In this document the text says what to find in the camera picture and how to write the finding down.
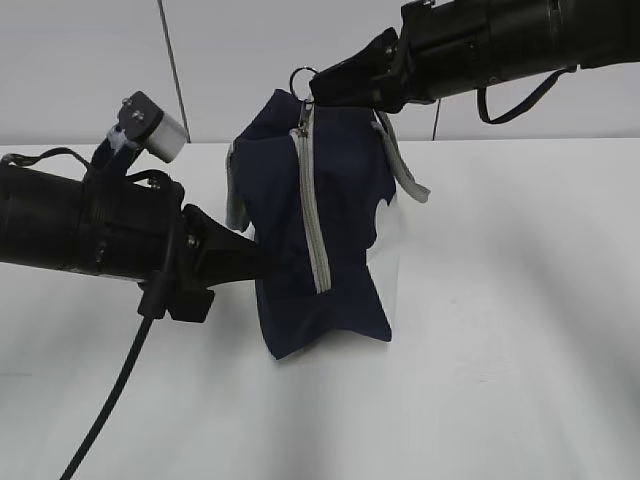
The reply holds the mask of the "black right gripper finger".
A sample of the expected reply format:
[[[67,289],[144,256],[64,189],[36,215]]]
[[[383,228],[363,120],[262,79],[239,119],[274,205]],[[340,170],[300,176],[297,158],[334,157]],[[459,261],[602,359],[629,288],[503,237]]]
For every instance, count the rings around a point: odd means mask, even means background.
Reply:
[[[407,49],[387,28],[361,51],[315,74],[311,93],[323,107],[403,108],[408,102]]]

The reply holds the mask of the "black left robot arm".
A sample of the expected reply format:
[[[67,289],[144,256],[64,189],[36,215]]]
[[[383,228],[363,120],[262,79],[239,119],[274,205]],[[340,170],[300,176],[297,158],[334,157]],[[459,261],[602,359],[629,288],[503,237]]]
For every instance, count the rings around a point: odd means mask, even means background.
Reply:
[[[141,316],[201,323],[215,286],[262,279],[272,261],[183,199],[159,170],[77,181],[4,165],[1,260],[130,280],[142,290]]]

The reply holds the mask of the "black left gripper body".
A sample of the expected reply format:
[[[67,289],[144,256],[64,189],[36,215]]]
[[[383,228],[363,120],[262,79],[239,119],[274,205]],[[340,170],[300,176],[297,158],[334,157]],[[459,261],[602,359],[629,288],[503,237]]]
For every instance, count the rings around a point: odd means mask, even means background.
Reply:
[[[82,182],[74,271],[141,286],[138,313],[202,323],[215,294],[194,283],[181,213],[182,186],[159,170]]]

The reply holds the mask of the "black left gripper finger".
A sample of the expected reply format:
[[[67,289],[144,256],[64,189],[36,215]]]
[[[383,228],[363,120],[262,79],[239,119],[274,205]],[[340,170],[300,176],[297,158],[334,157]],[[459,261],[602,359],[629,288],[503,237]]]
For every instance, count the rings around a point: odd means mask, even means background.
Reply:
[[[265,278],[273,260],[254,241],[229,230],[193,204],[184,206],[186,263],[194,285],[216,285]]]

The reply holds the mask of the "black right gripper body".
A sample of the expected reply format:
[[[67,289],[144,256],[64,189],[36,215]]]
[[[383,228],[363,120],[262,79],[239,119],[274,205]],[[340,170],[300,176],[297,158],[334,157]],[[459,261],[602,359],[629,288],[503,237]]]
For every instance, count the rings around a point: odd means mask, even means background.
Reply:
[[[398,113],[407,104],[429,105],[487,86],[493,76],[489,6],[488,1],[403,5],[400,37],[381,77],[379,109]]]

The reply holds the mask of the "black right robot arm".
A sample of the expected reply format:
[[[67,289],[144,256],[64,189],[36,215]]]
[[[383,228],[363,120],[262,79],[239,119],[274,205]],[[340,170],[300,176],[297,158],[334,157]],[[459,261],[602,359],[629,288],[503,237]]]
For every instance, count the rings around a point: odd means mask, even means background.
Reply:
[[[546,72],[639,59],[636,1],[450,1],[402,6],[400,30],[386,29],[363,50],[310,82],[324,107],[398,113],[442,98]]]

